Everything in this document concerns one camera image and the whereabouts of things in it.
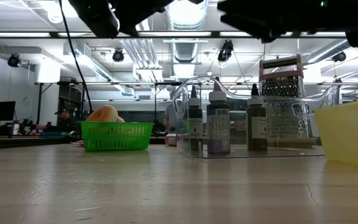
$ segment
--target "bottle label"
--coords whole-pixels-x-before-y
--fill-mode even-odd
[[[203,119],[189,118],[189,138],[202,139],[203,138]]]
[[[265,139],[266,134],[266,117],[253,117],[252,118],[252,138]]]
[[[214,152],[230,151],[230,117],[228,109],[216,109],[215,114],[207,116],[208,142],[221,142],[221,144],[208,144]]]

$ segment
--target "green plastic basket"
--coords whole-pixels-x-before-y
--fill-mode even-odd
[[[153,123],[81,122],[85,151],[144,150]]]

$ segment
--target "clear plastic container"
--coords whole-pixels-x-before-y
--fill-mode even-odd
[[[216,80],[212,77],[196,77],[183,82],[173,95],[173,105],[177,116],[177,147],[192,157],[231,158],[231,157],[269,157],[269,156],[315,156],[323,155],[319,132],[314,121],[314,111],[318,108],[339,104],[339,86],[331,86],[318,98],[292,98],[259,96],[263,98],[263,107],[267,110],[268,151],[252,152],[246,143],[246,108],[250,96],[229,92],[221,83],[230,105],[230,143],[231,153],[213,155],[207,153],[206,145],[206,96],[212,91]],[[190,152],[188,139],[188,99],[191,87],[197,86],[201,101],[204,122],[204,146],[199,152]]]

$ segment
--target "black cable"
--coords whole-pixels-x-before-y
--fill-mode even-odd
[[[92,113],[92,112],[93,112],[93,109],[92,109],[92,103],[91,103],[90,93],[88,92],[88,87],[86,86],[84,76],[82,75],[82,72],[81,72],[81,69],[80,69],[80,65],[78,64],[77,57],[76,57],[76,55],[75,55],[75,51],[74,51],[74,47],[73,47],[73,42],[71,41],[70,31],[68,30],[68,25],[67,25],[66,16],[65,16],[65,13],[63,12],[62,0],[59,0],[59,5],[60,5],[60,11],[62,12],[63,23],[64,23],[64,25],[65,25],[65,29],[66,29],[66,33],[67,33],[67,39],[68,39],[68,43],[70,44],[71,53],[73,54],[73,57],[74,57],[74,60],[75,60],[75,65],[76,65],[77,70],[78,70],[78,73],[80,74],[80,77],[81,77],[81,79],[82,79],[82,85],[83,85],[83,87],[84,87],[84,89],[85,89],[86,97],[88,97],[89,110],[90,110],[91,113]]]

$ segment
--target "ceiling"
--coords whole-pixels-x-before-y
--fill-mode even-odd
[[[210,0],[207,11],[205,30],[235,30],[220,22],[221,13],[216,9],[217,0]],[[0,1],[0,32],[64,32],[63,23],[54,24],[48,19],[48,12],[42,8],[47,4],[54,4],[53,1]],[[68,7],[68,1],[63,0],[63,5]],[[156,13],[148,19],[150,30],[167,30],[165,13]],[[68,18],[70,32],[89,32],[90,30],[77,17]],[[295,54],[307,55],[319,50],[321,47],[331,43],[334,39],[278,39],[271,44],[261,44],[256,39],[232,39],[234,44],[233,56],[228,60],[227,66],[219,67],[216,57],[218,50],[222,47],[225,39],[209,39],[207,43],[200,44],[198,56],[195,65],[195,75],[206,75],[212,72],[214,76],[221,76],[223,82],[257,82],[259,75],[258,62],[260,59],[271,60],[277,57],[289,57]],[[63,61],[62,74],[65,77],[79,78],[75,69],[72,56],[64,52],[65,39],[0,39],[0,54],[9,55],[11,53],[4,51],[6,47],[39,47],[53,54],[56,58]],[[114,49],[122,48],[118,39],[76,39],[76,44],[82,46],[88,45],[92,49],[93,60],[98,61],[112,76],[123,81],[133,81],[132,73],[133,61],[124,51],[124,61],[114,63],[112,54]],[[170,44],[163,43],[163,39],[153,40],[154,49],[158,61],[162,66],[162,75],[164,78],[172,78],[172,57],[170,53]],[[314,65],[306,66],[310,71],[321,72],[320,82],[331,82],[335,75],[346,75],[358,71],[358,50],[347,49],[347,60],[337,63],[333,69],[332,61],[323,61]],[[86,66],[81,66],[87,80],[98,80],[96,75]],[[358,82],[358,76],[346,80],[346,82]]]

